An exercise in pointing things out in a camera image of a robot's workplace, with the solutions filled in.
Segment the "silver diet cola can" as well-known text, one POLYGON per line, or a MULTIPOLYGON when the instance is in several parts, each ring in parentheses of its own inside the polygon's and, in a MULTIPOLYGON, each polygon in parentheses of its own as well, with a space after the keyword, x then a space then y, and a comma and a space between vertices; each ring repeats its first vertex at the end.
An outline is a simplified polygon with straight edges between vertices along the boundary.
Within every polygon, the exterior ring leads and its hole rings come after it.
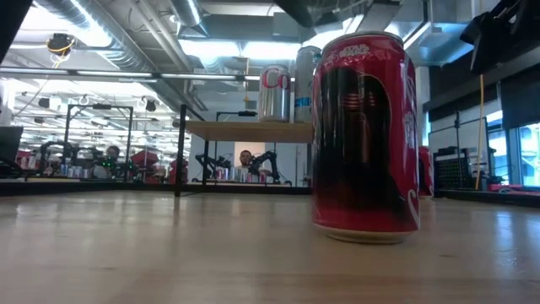
POLYGON ((289 122, 291 87, 284 65, 272 64, 262 70, 257 104, 260 122, 289 122))

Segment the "slim white can blue print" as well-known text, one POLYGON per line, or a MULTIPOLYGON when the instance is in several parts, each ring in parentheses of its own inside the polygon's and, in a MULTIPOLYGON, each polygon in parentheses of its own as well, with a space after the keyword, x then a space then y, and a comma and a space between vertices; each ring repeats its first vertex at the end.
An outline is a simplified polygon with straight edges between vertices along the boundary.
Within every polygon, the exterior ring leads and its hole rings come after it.
POLYGON ((313 76, 320 59, 321 49, 315 46, 301 47, 297 53, 294 78, 295 122, 311 122, 313 76))

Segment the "red cola can dark figure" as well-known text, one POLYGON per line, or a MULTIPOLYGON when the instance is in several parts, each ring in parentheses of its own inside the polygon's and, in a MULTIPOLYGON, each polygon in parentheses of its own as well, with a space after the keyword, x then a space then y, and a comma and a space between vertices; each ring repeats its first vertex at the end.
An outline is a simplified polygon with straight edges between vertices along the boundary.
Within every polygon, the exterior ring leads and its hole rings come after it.
POLYGON ((394 244, 420 228, 415 68, 402 39, 342 35, 313 78, 312 220, 346 242, 394 244))

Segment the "wooden shelf black metal legs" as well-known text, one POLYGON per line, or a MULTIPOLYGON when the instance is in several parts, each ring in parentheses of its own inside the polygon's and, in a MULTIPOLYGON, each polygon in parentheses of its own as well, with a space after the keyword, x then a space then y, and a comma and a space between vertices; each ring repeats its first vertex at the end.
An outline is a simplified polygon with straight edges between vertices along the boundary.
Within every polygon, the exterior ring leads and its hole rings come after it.
POLYGON ((208 153, 209 143, 214 141, 250 143, 308 144, 313 140, 313 129, 309 123, 283 122, 210 122, 188 105, 180 107, 180 126, 176 157, 174 196, 179 198, 183 191, 193 193, 254 193, 250 186, 214 186, 202 181, 200 185, 185 185, 181 178, 185 132, 190 132, 204 140, 204 153, 208 153))

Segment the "person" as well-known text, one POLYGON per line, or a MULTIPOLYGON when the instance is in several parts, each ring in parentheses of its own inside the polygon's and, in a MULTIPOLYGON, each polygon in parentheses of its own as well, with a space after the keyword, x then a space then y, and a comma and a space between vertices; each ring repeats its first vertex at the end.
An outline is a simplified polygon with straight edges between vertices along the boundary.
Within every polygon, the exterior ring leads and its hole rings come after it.
MULTIPOLYGON (((252 157, 252 154, 249 150, 241 151, 240 156, 239 156, 240 165, 237 166, 236 169, 237 170, 248 169, 250 167, 251 157, 252 157)), ((272 173, 270 170, 262 168, 262 167, 260 167, 258 171, 261 173, 264 173, 265 175, 270 175, 272 173)))
POLYGON ((98 179, 112 179, 116 176, 117 160, 120 155, 120 149, 115 146, 109 146, 104 156, 98 159, 94 166, 93 176, 98 179))

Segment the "red chair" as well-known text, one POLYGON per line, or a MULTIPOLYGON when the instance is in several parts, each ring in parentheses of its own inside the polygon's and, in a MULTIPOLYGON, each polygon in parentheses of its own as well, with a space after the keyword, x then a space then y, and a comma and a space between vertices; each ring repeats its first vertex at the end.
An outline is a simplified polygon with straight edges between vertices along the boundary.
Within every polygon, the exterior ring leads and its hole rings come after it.
POLYGON ((141 150, 131 157, 131 161, 136 167, 137 174, 149 177, 156 173, 155 165, 159 162, 159 158, 155 153, 141 150))

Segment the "long ceiling light bar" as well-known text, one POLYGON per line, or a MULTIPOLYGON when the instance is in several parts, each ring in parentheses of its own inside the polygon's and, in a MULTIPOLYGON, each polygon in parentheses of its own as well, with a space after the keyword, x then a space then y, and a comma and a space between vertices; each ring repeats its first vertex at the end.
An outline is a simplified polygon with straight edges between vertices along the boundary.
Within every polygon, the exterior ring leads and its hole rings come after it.
POLYGON ((181 79, 181 80, 216 80, 216 81, 259 81, 258 75, 242 74, 210 74, 210 73, 160 73, 160 72, 126 72, 102 70, 76 70, 60 68, 17 68, 0 67, 2 76, 54 76, 54 77, 86 77, 111 79, 181 79))

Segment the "black perforated rack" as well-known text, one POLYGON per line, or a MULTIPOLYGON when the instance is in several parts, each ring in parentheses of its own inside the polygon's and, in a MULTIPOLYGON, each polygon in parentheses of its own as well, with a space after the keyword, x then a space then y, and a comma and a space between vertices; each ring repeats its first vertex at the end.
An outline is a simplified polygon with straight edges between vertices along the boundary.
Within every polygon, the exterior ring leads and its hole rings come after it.
POLYGON ((468 149, 451 146, 434 153, 435 191, 474 188, 468 149))

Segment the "black tripod stand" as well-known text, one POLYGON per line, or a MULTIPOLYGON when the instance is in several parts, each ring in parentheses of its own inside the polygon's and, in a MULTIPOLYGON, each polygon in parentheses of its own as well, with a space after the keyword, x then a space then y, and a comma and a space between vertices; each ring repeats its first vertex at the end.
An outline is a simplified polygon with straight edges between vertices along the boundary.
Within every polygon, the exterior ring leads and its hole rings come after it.
POLYGON ((461 126, 460 112, 455 111, 454 128, 455 128, 455 133, 456 133, 456 155, 458 159, 461 157, 461 147, 460 147, 460 137, 459 137, 460 126, 461 126))

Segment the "dark monitor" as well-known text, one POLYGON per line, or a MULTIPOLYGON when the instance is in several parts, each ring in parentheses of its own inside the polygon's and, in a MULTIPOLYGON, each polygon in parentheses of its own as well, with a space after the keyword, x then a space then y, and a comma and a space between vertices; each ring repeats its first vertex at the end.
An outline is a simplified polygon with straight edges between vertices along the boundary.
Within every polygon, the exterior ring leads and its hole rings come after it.
POLYGON ((23 127, 0 127, 0 157, 15 161, 23 127))

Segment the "black rig frame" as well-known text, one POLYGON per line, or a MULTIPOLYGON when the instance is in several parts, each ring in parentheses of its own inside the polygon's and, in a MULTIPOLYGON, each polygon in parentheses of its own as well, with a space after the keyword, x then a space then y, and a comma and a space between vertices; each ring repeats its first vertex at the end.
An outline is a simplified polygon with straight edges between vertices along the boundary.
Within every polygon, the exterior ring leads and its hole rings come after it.
POLYGON ((117 109, 122 114, 122 109, 129 110, 129 118, 128 118, 128 130, 127 130, 127 150, 125 153, 125 162, 124 162, 124 176, 123 176, 123 182, 127 182, 128 179, 128 161, 130 158, 130 149, 131 149, 131 143, 132 143, 132 122, 133 122, 133 113, 134 108, 132 106, 113 106, 108 104, 93 104, 93 105, 79 105, 79 104, 69 104, 67 105, 67 116, 66 116, 66 123, 65 123, 65 133, 64 133, 64 148, 62 152, 62 158, 61 158, 61 164, 66 165, 67 161, 66 158, 68 157, 68 135, 69 135, 69 129, 70 129, 70 122, 72 118, 75 118, 75 116, 71 115, 71 110, 74 107, 78 107, 81 109, 85 109, 88 107, 93 108, 94 110, 103 110, 103 111, 109 111, 112 109, 117 109))

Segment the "silver ventilation duct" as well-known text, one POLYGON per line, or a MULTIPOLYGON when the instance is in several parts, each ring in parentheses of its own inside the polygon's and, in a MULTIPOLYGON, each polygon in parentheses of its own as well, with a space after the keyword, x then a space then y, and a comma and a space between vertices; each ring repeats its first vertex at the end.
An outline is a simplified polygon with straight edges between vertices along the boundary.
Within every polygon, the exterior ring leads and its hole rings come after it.
POLYGON ((157 67, 98 0, 34 0, 67 21, 77 37, 122 72, 155 72, 157 67))

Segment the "black aluminium table frame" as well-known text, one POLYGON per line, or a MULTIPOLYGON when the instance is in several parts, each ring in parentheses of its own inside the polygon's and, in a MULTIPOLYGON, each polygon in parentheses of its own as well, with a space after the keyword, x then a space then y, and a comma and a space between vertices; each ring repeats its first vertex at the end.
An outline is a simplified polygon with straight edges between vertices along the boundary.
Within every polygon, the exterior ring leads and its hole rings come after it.
MULTIPOLYGON (((81 193, 101 191, 150 191, 173 193, 176 190, 170 184, 144 184, 130 182, 47 182, 43 178, 37 181, 0 179, 0 197, 81 193)), ((217 185, 182 185, 186 193, 241 193, 241 194, 283 194, 310 195, 308 187, 270 187, 270 186, 217 186, 217 185)), ((503 204, 540 209, 540 193, 494 193, 465 190, 438 190, 437 198, 448 198, 486 204, 503 204)))

